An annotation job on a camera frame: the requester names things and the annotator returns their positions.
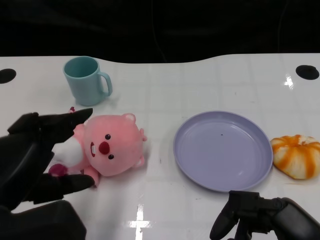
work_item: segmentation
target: plush toy ear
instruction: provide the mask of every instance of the plush toy ear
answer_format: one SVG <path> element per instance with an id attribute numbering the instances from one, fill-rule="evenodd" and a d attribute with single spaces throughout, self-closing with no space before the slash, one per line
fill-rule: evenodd
<path id="1" fill-rule="evenodd" d="M 123 114 L 122 116 L 124 116 L 126 119 L 133 121 L 134 123 L 136 123 L 136 116 L 132 113 L 126 113 Z"/>

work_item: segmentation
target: pink plush toy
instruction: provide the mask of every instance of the pink plush toy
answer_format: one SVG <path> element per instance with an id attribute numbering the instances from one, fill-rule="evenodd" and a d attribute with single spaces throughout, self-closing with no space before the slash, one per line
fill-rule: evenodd
<path id="1" fill-rule="evenodd" d="M 83 170 L 98 186 L 99 174 L 108 177 L 142 166 L 146 140 L 132 113 L 95 116 L 76 126 L 73 137 L 54 146 L 53 161 L 58 164 L 49 173 L 61 176 Z"/>

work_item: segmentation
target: white table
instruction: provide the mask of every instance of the white table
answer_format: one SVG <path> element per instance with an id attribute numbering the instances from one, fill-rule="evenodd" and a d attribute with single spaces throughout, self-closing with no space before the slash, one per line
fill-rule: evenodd
<path id="1" fill-rule="evenodd" d="M 0 85 L 1 135 L 24 113 L 60 114 L 75 105 L 62 73 L 71 58 L 0 58 L 0 69 L 17 72 L 13 81 Z M 295 72 L 299 65 L 320 69 L 320 54 L 226 55 L 174 64 L 99 63 L 110 75 L 114 93 L 94 107 L 94 115 L 134 113 L 149 140 L 146 167 L 103 178 L 97 189 L 65 197 L 86 225 L 88 240 L 209 239 L 228 195 L 191 182 L 173 155 L 178 126 L 196 113 L 223 110 L 243 115 L 270 139 L 302 134 L 320 140 L 320 79 L 305 80 Z M 294 181 L 272 169 L 251 190 L 264 198 L 292 198 L 320 221 L 319 178 Z M 22 203 L 14 212 L 33 207 Z M 253 237 L 276 239 L 274 233 Z"/>

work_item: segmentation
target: plush toy teeth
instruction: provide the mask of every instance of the plush toy teeth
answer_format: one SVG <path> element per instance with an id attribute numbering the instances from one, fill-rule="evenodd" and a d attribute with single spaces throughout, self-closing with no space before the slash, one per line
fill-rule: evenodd
<path id="1" fill-rule="evenodd" d="M 91 155 L 92 157 L 96 156 L 96 146 L 93 142 L 91 142 Z"/>

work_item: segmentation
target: orange and white pumpkin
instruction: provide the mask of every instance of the orange and white pumpkin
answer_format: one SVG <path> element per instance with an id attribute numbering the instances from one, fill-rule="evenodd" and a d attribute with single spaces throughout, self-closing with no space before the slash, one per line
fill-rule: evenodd
<path id="1" fill-rule="evenodd" d="M 320 173 L 320 143 L 313 137 L 276 137 L 271 145 L 273 164 L 290 177 L 310 179 Z"/>

